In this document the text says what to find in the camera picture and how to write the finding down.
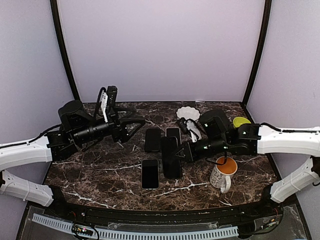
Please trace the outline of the white phone dark screen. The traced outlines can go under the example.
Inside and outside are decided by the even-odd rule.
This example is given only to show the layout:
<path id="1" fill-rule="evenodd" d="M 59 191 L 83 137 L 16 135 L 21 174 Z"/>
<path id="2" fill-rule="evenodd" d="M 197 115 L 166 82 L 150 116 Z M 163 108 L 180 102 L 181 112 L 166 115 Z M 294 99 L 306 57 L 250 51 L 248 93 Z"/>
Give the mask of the white phone dark screen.
<path id="1" fill-rule="evenodd" d="M 175 137 L 177 139 L 177 145 L 180 146 L 182 144 L 181 138 L 181 130 L 179 127 L 168 127 L 165 130 L 166 137 Z"/>

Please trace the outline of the black phone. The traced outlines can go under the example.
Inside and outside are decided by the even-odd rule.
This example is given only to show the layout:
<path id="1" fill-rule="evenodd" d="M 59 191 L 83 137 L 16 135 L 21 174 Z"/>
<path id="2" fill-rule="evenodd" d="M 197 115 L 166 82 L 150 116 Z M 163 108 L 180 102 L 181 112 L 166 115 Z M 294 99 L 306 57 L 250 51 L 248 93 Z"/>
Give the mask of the black phone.
<path id="1" fill-rule="evenodd" d="M 141 186 L 146 190 L 159 187 L 159 163 L 157 159 L 145 159 L 141 163 Z"/>

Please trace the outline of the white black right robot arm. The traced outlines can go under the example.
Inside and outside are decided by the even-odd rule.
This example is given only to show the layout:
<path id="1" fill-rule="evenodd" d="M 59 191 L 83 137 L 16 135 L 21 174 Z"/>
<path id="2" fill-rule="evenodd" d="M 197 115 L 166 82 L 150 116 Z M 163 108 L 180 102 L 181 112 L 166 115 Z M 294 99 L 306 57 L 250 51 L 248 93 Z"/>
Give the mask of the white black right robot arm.
<path id="1" fill-rule="evenodd" d="M 308 155 L 308 159 L 287 177 L 263 190 L 262 201 L 255 205 L 255 213 L 266 217 L 275 204 L 309 185 L 320 182 L 320 128 L 278 128 L 266 122 L 244 123 L 233 127 L 223 110 L 209 110 L 203 114 L 193 107 L 176 111 L 184 123 L 193 122 L 189 128 L 196 141 L 179 146 L 174 155 L 182 152 L 181 160 L 193 163 L 218 154 L 266 155 L 273 153 Z"/>

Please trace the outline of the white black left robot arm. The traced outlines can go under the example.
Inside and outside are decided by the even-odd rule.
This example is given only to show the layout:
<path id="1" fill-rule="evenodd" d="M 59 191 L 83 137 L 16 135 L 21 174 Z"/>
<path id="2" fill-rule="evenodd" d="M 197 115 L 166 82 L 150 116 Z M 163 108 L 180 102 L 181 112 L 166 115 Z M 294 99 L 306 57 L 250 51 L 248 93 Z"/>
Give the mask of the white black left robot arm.
<path id="1" fill-rule="evenodd" d="M 42 132 L 38 137 L 0 146 L 0 193 L 49 207 L 60 218 L 71 213 L 61 190 L 41 185 L 11 174 L 8 169 L 32 163 L 66 160 L 84 144 L 97 144 L 111 136 L 114 142 L 126 143 L 146 121 L 130 118 L 135 111 L 111 105 L 102 118 L 86 112 L 80 100 L 66 103 L 58 110 L 61 123 Z"/>

